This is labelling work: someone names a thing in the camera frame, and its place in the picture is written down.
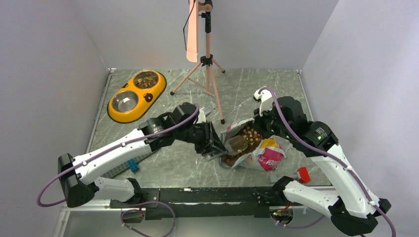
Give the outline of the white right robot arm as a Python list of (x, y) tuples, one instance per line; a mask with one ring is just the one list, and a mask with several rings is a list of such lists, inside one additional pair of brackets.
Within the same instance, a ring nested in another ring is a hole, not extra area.
[(377, 226), (391, 204), (374, 195), (346, 158), (333, 131), (321, 121), (309, 121), (301, 103), (290, 96), (274, 99), (263, 90), (253, 96), (259, 102), (254, 111), (254, 129), (263, 138), (279, 136), (311, 159), (326, 175), (335, 195), (307, 187), (284, 176), (273, 185), (273, 200), (302, 204), (330, 218), (348, 236), (364, 236)]

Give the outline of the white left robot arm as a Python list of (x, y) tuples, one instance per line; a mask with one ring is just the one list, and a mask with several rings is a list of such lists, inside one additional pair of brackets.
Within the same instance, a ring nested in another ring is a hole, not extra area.
[(196, 153), (204, 157), (228, 153), (213, 124), (200, 118), (199, 107), (185, 102), (93, 152), (76, 157), (62, 155), (58, 159), (63, 173), (59, 181), (67, 206), (79, 207), (93, 199), (113, 199), (129, 207), (138, 206), (145, 199), (135, 179), (116, 180), (104, 178), (103, 174), (132, 158), (171, 146), (175, 140), (193, 144)]

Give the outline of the pet food bag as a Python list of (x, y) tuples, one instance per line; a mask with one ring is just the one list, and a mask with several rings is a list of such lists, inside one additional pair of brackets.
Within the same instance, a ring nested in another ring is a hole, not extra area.
[[(225, 131), (221, 132), (221, 141), (223, 144), (231, 137), (236, 135), (238, 131), (245, 125), (253, 125), (253, 119), (240, 120), (233, 123)], [(248, 154), (240, 157), (232, 166), (226, 162), (227, 156), (220, 157), (219, 164), (222, 168), (232, 169), (241, 166), (247, 169), (258, 171), (271, 171), (277, 169), (285, 160), (286, 155), (283, 147), (280, 145), (278, 139), (274, 137), (263, 139), (257, 148)]]

